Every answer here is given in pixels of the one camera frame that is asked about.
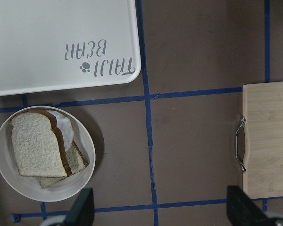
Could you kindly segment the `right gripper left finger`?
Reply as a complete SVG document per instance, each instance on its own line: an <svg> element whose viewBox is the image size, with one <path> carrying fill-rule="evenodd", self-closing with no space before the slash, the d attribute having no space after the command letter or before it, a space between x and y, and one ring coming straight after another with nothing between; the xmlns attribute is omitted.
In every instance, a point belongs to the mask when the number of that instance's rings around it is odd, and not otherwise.
<svg viewBox="0 0 283 226"><path fill-rule="evenodd" d="M64 226L92 226L95 218L93 189L82 189L63 221Z"/></svg>

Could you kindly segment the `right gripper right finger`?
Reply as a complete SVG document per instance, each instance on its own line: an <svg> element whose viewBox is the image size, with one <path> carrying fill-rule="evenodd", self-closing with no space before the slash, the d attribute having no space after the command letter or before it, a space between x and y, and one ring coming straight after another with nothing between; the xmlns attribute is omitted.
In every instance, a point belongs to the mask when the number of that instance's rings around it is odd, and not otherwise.
<svg viewBox="0 0 283 226"><path fill-rule="evenodd" d="M233 226L282 226L283 219L270 218L238 186L227 187L226 215Z"/></svg>

